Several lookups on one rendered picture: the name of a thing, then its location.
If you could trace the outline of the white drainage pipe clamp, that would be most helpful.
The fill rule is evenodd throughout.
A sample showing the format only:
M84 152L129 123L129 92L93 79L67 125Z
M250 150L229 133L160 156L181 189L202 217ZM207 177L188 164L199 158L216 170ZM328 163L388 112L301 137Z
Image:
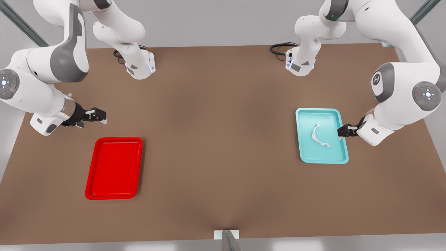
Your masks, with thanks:
M330 144L329 143L327 143L326 141L321 141L320 140L320 136L322 136L322 139L324 139L324 136L325 136L325 127L322 127L321 129L320 129L320 127L321 127L321 125L319 124L319 123L317 123L315 126L314 126L314 128L313 128L313 130L312 130L312 134L311 134L311 139L313 140L313 141L315 141L318 145L320 145L320 146L324 146L324 147L326 147L326 148L329 148L330 147Z

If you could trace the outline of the turquoise rectangular tray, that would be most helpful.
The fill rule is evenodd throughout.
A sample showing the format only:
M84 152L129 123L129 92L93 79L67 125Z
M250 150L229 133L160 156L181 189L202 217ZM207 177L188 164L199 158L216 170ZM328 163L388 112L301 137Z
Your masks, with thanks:
M300 158L305 163L346 164L346 140L340 139L341 114L333 108L298 108L295 112Z

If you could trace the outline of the red rectangular tray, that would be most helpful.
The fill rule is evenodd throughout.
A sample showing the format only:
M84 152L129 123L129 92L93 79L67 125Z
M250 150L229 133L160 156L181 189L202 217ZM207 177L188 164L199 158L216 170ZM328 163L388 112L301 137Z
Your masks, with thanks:
M100 138L94 145L85 189L89 200L131 199L138 191L143 140Z

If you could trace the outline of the silver frame post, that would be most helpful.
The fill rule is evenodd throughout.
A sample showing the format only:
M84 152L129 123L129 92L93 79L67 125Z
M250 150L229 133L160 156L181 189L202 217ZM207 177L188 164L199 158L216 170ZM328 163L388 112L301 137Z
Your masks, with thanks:
M403 14L416 25L433 49L446 38L446 0L395 0Z
M239 230L214 230L214 239L221 240L222 251L241 251Z
M27 35L38 47L48 47L49 44L5 1L0 0L2 12L22 33Z

